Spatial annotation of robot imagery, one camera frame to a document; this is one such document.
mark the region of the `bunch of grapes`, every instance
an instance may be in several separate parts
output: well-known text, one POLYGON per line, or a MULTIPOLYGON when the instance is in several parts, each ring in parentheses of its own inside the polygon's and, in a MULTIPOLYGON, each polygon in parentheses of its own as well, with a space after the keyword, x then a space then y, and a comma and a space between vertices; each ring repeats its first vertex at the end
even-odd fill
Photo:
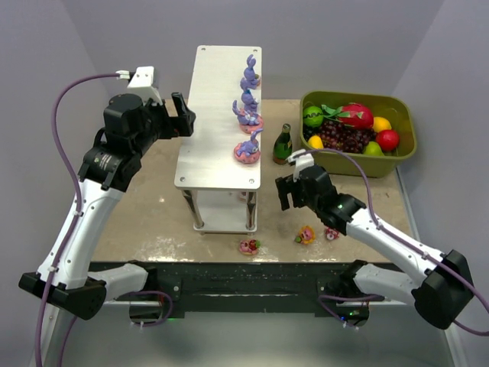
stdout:
POLYGON ((303 127, 303 134, 309 140, 314 134, 319 135, 325 148, 337 149, 345 153, 361 153, 369 141, 375 140, 373 129, 357 130, 340 122, 325 119, 318 131, 317 128, 303 127))

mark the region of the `robotic arm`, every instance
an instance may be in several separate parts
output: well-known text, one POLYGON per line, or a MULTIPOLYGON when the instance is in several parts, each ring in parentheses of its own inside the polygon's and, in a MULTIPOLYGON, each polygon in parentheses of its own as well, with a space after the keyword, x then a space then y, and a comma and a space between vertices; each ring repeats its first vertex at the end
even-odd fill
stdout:
POLYGON ((196 118, 180 93, 172 93, 178 116, 168 115, 153 67, 118 74, 119 79, 129 80, 130 94, 111 98, 104 111, 105 127, 83 158, 79 169, 82 209, 76 213, 74 200, 49 255, 37 272, 23 274, 19 282, 20 288, 41 297, 50 271, 55 271, 47 302, 84 320, 95 316, 105 300, 156 289, 156 271, 147 265, 131 261, 120 268, 89 273, 89 263, 107 219, 141 169, 144 154, 158 139, 190 136, 196 118), (53 257, 74 215, 79 220, 58 267, 52 269, 53 257))
POLYGON ((413 304, 427 322, 439 329, 447 329, 473 294, 448 272, 428 261, 426 256, 431 255, 473 284, 465 257, 455 250, 446 255, 430 248, 376 215, 377 221, 394 234, 388 235, 374 223, 364 203, 336 191, 328 173, 314 164, 311 154, 297 151, 288 161, 295 165, 294 173, 276 179, 282 210, 290 208, 288 194, 291 194, 294 207, 309 207, 325 226, 369 245, 402 271, 388 271, 357 260, 335 281, 327 284, 325 294, 336 297, 377 294, 413 304), (406 247, 399 239, 418 247, 423 255, 406 247))

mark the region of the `purple toy figurine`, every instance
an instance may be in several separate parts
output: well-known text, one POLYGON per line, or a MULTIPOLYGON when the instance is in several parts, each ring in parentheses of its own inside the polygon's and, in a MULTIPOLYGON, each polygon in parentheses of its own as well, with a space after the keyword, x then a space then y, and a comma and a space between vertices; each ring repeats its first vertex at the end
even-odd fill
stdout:
POLYGON ((260 158, 260 148, 257 135, 263 131, 262 128, 251 133, 250 140, 243 141, 235 147, 235 158, 243 164, 251 164, 260 158))
POLYGON ((253 98, 251 91, 246 89, 243 94, 241 94, 241 101, 244 103, 244 110, 250 112, 256 112, 258 108, 258 101, 253 98))
POLYGON ((240 86, 243 90, 256 89, 261 83, 260 76, 255 74, 253 69, 257 61, 253 58, 253 55, 250 55, 246 59, 246 63, 248 64, 248 67, 244 69, 244 78, 241 79, 240 86))
POLYGON ((239 128, 246 134, 263 128, 263 119, 256 112, 245 111, 244 109, 238 109, 238 101, 232 103, 232 111, 237 115, 239 128))

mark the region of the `green apple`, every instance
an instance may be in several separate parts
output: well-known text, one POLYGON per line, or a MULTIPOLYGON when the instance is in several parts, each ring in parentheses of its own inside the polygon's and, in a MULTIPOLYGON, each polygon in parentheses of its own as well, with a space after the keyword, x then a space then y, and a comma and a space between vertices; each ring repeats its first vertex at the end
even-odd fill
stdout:
POLYGON ((370 143, 367 144, 367 146, 364 149, 364 154, 384 156, 384 153, 382 152, 382 148, 375 141, 371 141, 370 143))

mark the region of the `yellow fruit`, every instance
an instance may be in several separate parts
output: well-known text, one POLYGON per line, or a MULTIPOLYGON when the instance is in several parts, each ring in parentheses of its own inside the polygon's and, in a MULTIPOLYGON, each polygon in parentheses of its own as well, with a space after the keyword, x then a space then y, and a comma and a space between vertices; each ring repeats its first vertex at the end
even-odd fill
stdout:
POLYGON ((311 147, 314 149, 323 149, 324 145, 322 145, 322 140, 318 135, 313 135, 309 138, 307 141, 307 144, 309 144, 311 147))
POLYGON ((391 130, 392 126, 390 126, 389 120, 384 117, 374 117, 374 131, 382 132, 383 130, 391 130))

